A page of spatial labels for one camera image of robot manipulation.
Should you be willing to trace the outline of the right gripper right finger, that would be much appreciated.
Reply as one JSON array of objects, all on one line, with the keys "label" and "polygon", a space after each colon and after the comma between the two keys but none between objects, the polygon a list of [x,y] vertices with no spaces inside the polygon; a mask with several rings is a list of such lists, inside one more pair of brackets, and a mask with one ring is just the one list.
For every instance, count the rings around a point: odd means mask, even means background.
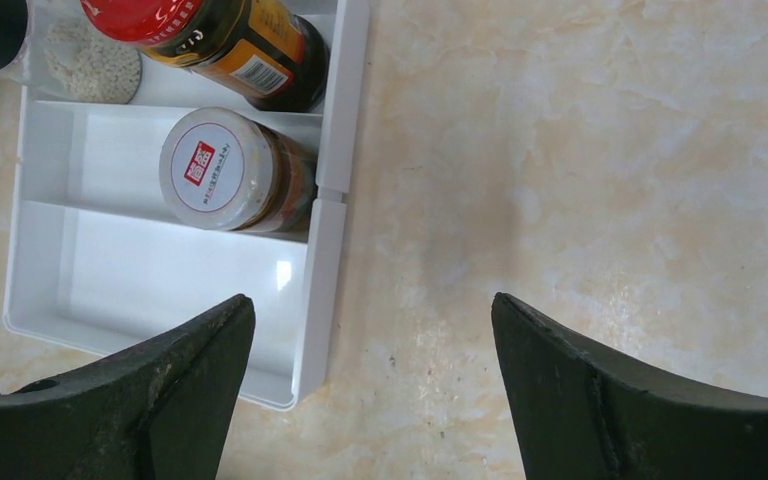
[{"label": "right gripper right finger", "polygon": [[768,398],[654,367],[507,293],[498,361],[530,479],[768,479]]}]

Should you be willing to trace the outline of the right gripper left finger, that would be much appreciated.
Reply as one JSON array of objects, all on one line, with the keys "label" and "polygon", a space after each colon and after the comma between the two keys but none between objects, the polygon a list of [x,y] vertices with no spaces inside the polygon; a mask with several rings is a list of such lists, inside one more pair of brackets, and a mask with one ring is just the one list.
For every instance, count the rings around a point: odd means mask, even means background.
[{"label": "right gripper left finger", "polygon": [[235,295],[83,367],[0,393],[0,479],[213,479],[255,333]]}]

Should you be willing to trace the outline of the white lid sauce jar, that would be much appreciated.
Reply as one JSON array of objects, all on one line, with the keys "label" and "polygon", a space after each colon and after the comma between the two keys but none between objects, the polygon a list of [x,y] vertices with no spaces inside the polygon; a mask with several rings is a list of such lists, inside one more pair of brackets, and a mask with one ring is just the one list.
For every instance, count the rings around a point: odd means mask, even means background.
[{"label": "white lid sauce jar", "polygon": [[182,117],[160,153],[166,206],[183,223],[217,231],[308,228],[316,153],[234,111],[209,107]]}]

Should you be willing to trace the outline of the red lid sauce jar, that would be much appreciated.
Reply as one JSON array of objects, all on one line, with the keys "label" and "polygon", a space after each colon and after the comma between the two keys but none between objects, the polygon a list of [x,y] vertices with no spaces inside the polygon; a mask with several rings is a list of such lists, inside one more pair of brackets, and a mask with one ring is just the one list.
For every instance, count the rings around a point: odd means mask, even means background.
[{"label": "red lid sauce jar", "polygon": [[105,36],[240,95],[261,111],[310,112],[326,90],[329,48],[280,1],[84,1]]}]

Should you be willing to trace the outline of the black cap sesame jar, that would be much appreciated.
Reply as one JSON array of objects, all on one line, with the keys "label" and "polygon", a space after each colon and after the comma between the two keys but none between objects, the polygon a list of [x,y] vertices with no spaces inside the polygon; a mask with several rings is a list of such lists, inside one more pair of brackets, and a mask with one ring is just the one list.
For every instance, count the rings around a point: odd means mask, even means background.
[{"label": "black cap sesame jar", "polygon": [[80,1],[0,1],[0,77],[59,100],[126,104],[142,61],[99,33]]}]

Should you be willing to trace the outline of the white divided plastic tray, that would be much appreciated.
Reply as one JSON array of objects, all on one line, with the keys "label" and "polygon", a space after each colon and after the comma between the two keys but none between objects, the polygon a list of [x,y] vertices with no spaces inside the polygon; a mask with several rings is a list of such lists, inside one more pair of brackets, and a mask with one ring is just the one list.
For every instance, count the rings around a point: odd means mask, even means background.
[{"label": "white divided plastic tray", "polygon": [[[263,112],[193,73],[143,63],[125,105],[22,92],[4,321],[14,333],[108,355],[242,293],[256,332],[239,395],[287,411],[326,380],[371,9],[292,1],[330,48],[310,113]],[[205,231],[164,205],[158,163],[173,125],[235,110],[318,156],[317,197],[299,233]]]}]

